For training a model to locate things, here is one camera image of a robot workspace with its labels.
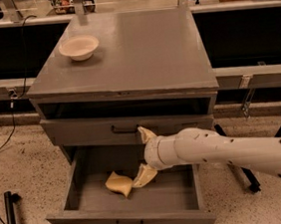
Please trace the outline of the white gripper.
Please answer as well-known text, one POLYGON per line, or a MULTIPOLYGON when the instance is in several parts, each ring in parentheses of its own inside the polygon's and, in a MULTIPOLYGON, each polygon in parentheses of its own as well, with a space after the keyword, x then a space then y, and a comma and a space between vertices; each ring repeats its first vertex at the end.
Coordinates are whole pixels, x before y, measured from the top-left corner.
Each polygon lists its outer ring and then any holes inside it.
POLYGON ((154 180, 158 170, 178 165, 177 155, 174 151, 174 135, 156 136, 152 130, 143 126, 139 126, 138 131, 141 141, 146 143, 144 159, 147 164, 140 165, 138 175, 133 181, 133 188, 142 188, 149 184, 154 180))

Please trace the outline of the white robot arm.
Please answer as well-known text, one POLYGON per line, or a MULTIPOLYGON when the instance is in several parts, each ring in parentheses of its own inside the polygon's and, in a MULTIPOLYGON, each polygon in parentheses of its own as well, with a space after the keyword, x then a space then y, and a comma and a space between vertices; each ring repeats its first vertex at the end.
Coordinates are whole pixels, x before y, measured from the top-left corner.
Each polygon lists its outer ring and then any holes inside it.
POLYGON ((202 128, 158 136, 139 127, 145 145, 134 187, 149 184, 163 169, 179 165, 226 163, 281 178, 281 137, 231 137, 202 128))

